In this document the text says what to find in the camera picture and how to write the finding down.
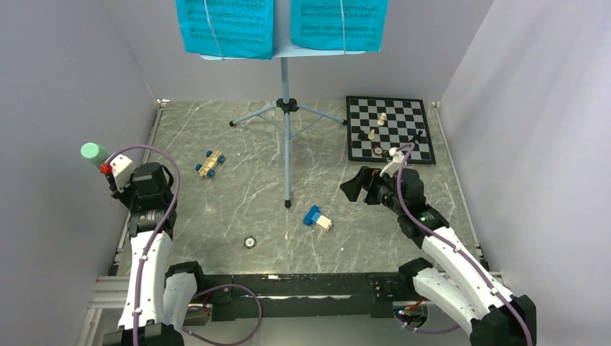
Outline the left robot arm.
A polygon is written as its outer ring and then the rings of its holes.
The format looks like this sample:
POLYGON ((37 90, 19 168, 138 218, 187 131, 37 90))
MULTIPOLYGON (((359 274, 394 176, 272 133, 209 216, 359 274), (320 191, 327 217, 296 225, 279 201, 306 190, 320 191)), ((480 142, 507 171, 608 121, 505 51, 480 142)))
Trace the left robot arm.
POLYGON ((174 178, 157 162, 136 166, 123 155, 103 163, 112 197, 128 208, 132 265, 117 331, 103 345, 183 345, 189 303, 207 293, 196 261, 166 264, 177 218, 174 178))

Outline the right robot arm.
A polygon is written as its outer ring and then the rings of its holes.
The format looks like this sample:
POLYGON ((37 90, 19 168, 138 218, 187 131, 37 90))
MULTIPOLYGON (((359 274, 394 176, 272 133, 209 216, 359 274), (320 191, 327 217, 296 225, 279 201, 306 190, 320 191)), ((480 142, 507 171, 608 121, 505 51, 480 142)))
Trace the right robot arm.
POLYGON ((534 302, 513 294, 463 246, 449 222, 427 203, 417 171, 390 176, 362 167, 340 188, 351 202, 364 190, 366 204, 393 211, 402 233, 443 269, 424 258, 400 266, 397 287, 404 298, 422 296, 434 303, 472 345, 536 345, 534 302))

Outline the green toy microphone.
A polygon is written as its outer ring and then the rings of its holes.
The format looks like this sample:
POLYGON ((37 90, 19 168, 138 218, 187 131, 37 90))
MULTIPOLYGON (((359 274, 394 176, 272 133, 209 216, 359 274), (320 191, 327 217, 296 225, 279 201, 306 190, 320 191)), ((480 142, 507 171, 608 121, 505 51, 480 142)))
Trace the green toy microphone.
POLYGON ((110 157, 111 153, 98 143, 85 143, 80 149, 81 157, 97 169, 110 157))

